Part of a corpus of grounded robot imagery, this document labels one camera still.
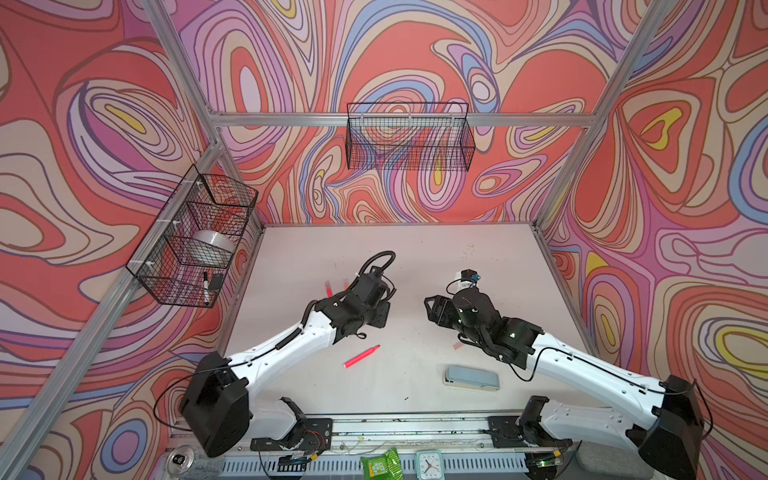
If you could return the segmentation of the silver drink can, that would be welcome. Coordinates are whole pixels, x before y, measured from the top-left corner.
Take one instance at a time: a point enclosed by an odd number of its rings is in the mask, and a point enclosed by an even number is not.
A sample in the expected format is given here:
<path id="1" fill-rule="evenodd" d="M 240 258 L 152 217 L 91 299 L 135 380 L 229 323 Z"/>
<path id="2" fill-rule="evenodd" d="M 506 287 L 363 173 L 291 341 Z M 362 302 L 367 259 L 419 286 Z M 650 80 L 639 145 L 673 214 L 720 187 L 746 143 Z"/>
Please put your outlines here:
<path id="1" fill-rule="evenodd" d="M 166 472 L 171 479 L 210 480 L 223 473 L 225 459 L 209 457 L 203 450 L 191 445 L 175 448 L 166 461 Z"/>

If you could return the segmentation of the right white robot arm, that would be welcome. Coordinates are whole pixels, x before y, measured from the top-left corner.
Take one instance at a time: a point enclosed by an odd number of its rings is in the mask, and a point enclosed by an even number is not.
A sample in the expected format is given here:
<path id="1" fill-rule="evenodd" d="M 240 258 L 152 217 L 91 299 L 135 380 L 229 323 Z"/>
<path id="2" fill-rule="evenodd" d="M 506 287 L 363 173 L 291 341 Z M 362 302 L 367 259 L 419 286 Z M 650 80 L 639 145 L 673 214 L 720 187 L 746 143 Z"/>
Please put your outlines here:
<path id="1" fill-rule="evenodd" d="M 586 355 L 538 325 L 501 315 L 476 287 L 427 297 L 424 305 L 430 322 L 456 331 L 519 380 L 548 376 L 600 401 L 583 407 L 532 396 L 514 428 L 527 443 L 587 441 L 632 452 L 669 478 L 696 478 L 705 427 L 694 383 L 643 376 Z"/>

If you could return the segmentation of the green snack packet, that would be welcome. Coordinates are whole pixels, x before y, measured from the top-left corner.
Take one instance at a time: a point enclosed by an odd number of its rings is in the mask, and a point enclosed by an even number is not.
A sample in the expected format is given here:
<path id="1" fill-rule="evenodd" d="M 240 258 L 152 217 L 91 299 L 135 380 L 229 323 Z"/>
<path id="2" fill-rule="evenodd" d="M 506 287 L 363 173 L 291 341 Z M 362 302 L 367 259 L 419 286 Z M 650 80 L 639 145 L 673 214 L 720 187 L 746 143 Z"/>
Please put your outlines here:
<path id="1" fill-rule="evenodd" d="M 360 459 L 364 480 L 402 480 L 403 469 L 396 448 L 375 457 Z"/>

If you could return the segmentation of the grey pencil case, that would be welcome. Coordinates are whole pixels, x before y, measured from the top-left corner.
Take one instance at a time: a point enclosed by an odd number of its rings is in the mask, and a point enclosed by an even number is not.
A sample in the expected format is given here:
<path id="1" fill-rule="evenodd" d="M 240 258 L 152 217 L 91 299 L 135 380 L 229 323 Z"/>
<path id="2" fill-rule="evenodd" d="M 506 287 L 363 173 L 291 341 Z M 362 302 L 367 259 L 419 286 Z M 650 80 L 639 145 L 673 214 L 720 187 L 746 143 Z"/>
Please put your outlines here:
<path id="1" fill-rule="evenodd" d="M 442 377 L 443 384 L 457 388 L 498 391 L 499 376 L 491 371 L 469 368 L 458 365 L 448 366 Z"/>

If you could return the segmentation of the silver tape roll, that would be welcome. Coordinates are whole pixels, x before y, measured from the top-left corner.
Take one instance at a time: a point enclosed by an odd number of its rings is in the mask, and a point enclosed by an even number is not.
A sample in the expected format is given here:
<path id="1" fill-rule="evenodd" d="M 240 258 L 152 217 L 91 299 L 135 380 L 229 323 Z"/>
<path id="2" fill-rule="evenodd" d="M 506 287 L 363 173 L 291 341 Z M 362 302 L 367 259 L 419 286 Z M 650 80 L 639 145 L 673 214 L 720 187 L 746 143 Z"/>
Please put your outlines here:
<path id="1" fill-rule="evenodd" d="M 214 230 L 199 230 L 189 244 L 189 255 L 197 264 L 225 268 L 235 251 L 235 243 Z"/>

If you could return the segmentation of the small white clock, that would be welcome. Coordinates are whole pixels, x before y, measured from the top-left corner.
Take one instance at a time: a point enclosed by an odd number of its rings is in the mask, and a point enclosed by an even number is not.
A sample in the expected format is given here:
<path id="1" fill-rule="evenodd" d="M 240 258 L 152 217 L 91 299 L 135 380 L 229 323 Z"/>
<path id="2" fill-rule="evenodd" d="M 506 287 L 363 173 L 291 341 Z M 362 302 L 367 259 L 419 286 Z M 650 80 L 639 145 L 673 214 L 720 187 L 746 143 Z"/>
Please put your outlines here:
<path id="1" fill-rule="evenodd" d="M 443 480 L 445 478 L 443 457 L 439 451 L 416 452 L 414 461 L 418 480 Z"/>

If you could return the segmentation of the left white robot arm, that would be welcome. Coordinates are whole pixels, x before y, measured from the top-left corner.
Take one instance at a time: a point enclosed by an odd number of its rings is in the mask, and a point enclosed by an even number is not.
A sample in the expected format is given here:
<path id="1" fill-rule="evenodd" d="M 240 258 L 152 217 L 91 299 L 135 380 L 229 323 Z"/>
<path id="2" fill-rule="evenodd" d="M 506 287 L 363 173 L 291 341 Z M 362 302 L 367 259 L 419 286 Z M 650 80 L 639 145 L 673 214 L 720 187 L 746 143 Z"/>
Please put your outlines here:
<path id="1" fill-rule="evenodd" d="M 179 405 L 205 454 L 218 457 L 253 433 L 264 417 L 257 412 L 259 393 L 306 357 L 347 337 L 358 337 L 365 325 L 386 325 L 396 288 L 380 273 L 358 275 L 349 287 L 307 304 L 293 327 L 243 352 L 203 357 Z"/>

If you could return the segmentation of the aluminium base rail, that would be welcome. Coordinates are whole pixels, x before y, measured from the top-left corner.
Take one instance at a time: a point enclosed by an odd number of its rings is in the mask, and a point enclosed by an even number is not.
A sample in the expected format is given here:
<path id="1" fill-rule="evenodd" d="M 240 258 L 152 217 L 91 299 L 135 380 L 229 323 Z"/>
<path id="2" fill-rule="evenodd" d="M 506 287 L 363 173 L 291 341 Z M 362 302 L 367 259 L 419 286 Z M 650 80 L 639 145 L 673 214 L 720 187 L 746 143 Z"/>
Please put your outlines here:
<path id="1" fill-rule="evenodd" d="M 221 456 L 218 479 L 361 479 L 360 459 L 396 448 L 406 479 L 417 479 L 415 453 L 442 454 L 446 478 L 551 479 L 568 464 L 567 450 L 555 448 L 501 448 L 485 433 L 490 416 L 518 416 L 516 411 L 427 412 L 391 414 L 319 414 L 309 418 L 333 420 L 332 444 L 322 453 L 254 452 L 244 437 Z M 190 434 L 172 439 L 159 461 L 154 478 L 171 479 L 166 472 L 169 454 L 177 447 L 202 447 Z"/>

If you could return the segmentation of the aluminium frame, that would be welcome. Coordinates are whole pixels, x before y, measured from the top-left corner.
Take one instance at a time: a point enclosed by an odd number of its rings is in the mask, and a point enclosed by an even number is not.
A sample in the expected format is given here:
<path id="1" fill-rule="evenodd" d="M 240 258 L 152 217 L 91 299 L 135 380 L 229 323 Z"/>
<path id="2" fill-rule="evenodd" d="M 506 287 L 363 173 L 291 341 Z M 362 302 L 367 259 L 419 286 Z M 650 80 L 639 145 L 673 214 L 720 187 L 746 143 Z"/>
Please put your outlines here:
<path id="1" fill-rule="evenodd" d="M 274 224 L 530 222 L 574 129 L 481 126 L 470 174 L 351 173 L 339 127 L 211 114 L 465 101 L 595 113 L 644 1 L 167 1 L 185 82 L 141 1 L 1 5 L 1 433 L 8 436 L 190 166 L 219 146 Z"/>

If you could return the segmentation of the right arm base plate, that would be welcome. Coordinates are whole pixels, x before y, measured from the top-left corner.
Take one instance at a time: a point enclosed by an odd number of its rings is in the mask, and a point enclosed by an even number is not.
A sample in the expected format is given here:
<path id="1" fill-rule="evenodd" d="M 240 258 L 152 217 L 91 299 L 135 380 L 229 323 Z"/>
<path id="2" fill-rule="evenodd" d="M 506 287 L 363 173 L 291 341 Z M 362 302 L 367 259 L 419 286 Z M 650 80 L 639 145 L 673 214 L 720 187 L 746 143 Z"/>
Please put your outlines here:
<path id="1" fill-rule="evenodd" d="M 556 439 L 538 423 L 523 422 L 518 416 L 490 416 L 485 433 L 491 437 L 495 448 L 555 448 L 567 450 L 573 445 L 570 439 Z"/>

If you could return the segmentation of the black marker in basket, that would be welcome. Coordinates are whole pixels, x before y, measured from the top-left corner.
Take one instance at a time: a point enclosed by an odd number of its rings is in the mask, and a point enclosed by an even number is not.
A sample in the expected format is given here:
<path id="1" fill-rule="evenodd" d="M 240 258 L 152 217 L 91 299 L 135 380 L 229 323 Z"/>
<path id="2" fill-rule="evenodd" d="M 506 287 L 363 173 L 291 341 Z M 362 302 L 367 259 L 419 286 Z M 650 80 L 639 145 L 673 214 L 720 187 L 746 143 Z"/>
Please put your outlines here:
<path id="1" fill-rule="evenodd" d="M 204 271 L 202 274 L 202 292 L 203 292 L 203 303 L 204 306 L 210 305 L 210 292 L 209 292 L 209 280 L 208 280 L 208 272 Z"/>

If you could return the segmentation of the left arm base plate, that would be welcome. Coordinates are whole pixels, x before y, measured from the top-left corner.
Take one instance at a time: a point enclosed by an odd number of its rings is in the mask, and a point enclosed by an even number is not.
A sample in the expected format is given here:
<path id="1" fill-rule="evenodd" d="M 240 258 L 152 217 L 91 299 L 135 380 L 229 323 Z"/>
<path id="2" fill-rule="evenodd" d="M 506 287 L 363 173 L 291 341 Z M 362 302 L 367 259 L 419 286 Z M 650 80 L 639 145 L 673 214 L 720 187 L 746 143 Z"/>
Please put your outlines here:
<path id="1" fill-rule="evenodd" d="M 331 447 L 332 433 L 333 420 L 331 418 L 299 420 L 282 439 L 252 439 L 250 450 L 254 452 L 322 453 Z"/>

